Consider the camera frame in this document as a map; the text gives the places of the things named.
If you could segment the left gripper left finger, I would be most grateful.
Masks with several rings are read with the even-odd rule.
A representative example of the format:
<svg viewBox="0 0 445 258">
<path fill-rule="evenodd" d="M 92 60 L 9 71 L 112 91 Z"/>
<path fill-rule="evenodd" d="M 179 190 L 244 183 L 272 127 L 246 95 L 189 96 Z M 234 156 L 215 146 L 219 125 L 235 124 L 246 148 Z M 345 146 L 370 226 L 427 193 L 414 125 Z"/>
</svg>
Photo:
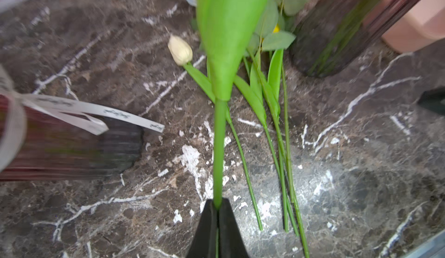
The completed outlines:
<svg viewBox="0 0 445 258">
<path fill-rule="evenodd" d="M 218 211 L 207 200 L 186 258 L 215 258 L 217 254 Z"/>
</svg>

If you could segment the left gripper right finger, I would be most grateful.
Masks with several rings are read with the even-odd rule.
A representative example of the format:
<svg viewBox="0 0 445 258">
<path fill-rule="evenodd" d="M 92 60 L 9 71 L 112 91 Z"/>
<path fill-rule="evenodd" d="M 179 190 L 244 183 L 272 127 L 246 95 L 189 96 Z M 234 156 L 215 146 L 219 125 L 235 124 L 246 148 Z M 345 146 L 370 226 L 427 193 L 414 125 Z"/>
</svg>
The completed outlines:
<svg viewBox="0 0 445 258">
<path fill-rule="evenodd" d="M 219 258 L 248 258 L 235 215 L 227 198 L 222 199 L 218 212 Z"/>
</svg>

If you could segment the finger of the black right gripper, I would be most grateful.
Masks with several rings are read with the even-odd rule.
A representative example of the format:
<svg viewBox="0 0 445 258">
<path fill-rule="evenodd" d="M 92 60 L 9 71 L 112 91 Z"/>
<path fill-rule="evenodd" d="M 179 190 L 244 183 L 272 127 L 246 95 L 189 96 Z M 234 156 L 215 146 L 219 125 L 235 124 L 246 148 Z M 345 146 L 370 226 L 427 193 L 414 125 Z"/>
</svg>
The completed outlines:
<svg viewBox="0 0 445 258">
<path fill-rule="evenodd" d="M 417 104 L 433 113 L 445 115 L 445 88 L 439 87 L 423 92 Z"/>
</svg>

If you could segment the yellow artificial tulip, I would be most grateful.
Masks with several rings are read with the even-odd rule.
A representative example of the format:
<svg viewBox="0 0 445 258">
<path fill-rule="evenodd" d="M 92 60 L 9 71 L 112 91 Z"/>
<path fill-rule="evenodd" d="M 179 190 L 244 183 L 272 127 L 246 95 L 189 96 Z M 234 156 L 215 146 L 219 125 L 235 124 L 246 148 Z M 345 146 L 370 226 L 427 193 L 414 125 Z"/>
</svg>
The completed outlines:
<svg viewBox="0 0 445 258">
<path fill-rule="evenodd" d="M 243 58 L 249 81 L 237 76 L 235 86 L 247 100 L 264 129 L 282 193 L 283 225 L 285 231 L 292 227 L 298 236 L 298 224 L 293 212 L 294 197 L 287 192 L 290 189 L 292 173 L 279 120 L 284 50 L 293 40 L 294 36 L 282 31 L 279 25 L 269 32 L 262 29 L 261 33 L 255 33 L 253 42 L 256 47 L 250 47 L 246 52 L 252 62 L 248 62 L 246 57 Z"/>
</svg>

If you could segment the white artificial tulip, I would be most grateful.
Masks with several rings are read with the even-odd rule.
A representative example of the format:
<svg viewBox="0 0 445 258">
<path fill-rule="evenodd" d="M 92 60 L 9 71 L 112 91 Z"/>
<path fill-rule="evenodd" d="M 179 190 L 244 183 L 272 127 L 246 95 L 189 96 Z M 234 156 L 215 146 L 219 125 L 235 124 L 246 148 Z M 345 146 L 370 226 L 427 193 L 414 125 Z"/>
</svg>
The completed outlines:
<svg viewBox="0 0 445 258">
<path fill-rule="evenodd" d="M 214 96 L 211 88 L 211 82 L 208 77 L 205 77 L 198 69 L 196 69 L 190 62 L 192 61 L 193 57 L 193 51 L 192 48 L 189 46 L 189 44 L 184 41 L 182 38 L 176 35 L 171 35 L 169 42 L 168 42 L 168 48 L 170 50 L 170 53 L 172 54 L 172 57 L 174 61 L 179 65 L 183 66 L 185 68 L 186 72 L 194 79 L 194 81 L 199 85 L 199 87 L 207 94 L 209 99 L 215 103 L 216 97 Z M 229 111 L 228 106 L 226 106 L 226 121 L 228 122 L 232 134 L 234 135 L 239 153 L 241 155 L 241 160 L 243 164 L 243 169 L 245 172 L 245 178 L 248 185 L 251 201 L 253 204 L 253 208 L 256 214 L 256 219 L 258 223 L 258 227 L 260 231 L 263 231 L 263 224 L 261 221 L 261 217 L 258 211 L 256 198 L 254 196 L 253 187 L 251 185 L 250 176 L 248 173 L 248 167 L 245 160 L 245 155 L 241 146 L 241 142 L 239 141 L 238 134 L 235 130 L 235 127 L 232 122 L 231 114 Z"/>
<path fill-rule="evenodd" d="M 216 97 L 213 203 L 222 204 L 226 108 L 239 64 L 268 0 L 198 0 L 197 21 Z"/>
</svg>

